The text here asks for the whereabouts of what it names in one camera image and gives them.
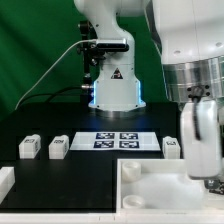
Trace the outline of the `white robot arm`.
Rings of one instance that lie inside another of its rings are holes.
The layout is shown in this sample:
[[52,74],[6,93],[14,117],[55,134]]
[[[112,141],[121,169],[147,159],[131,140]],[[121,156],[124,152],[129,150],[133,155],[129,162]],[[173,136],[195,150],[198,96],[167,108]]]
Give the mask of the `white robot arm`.
[[222,172],[218,100],[224,97],[224,0],[74,0],[96,32],[100,74],[89,107],[108,115],[146,106],[135,76],[135,41],[119,16],[146,18],[160,53],[167,98],[183,106],[187,173],[214,180]]

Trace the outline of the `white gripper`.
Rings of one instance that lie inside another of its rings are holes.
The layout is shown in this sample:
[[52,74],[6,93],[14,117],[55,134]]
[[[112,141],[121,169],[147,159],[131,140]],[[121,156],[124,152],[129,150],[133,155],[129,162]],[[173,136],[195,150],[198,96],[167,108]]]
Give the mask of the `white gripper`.
[[216,179],[222,171],[222,152],[218,106],[215,100],[197,105],[200,139],[195,136],[193,103],[186,103],[181,113],[181,141],[187,174],[191,179]]

